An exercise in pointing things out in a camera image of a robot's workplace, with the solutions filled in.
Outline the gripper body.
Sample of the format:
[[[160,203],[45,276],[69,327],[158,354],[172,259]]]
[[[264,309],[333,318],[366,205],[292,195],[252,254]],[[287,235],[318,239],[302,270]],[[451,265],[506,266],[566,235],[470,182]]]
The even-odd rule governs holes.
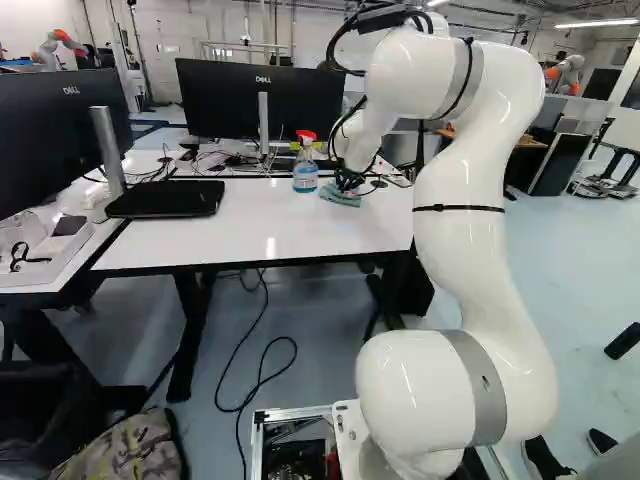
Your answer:
[[[344,196],[355,195],[358,188],[364,183],[363,173],[354,172],[346,167],[338,167],[335,170],[334,184],[337,192]]]

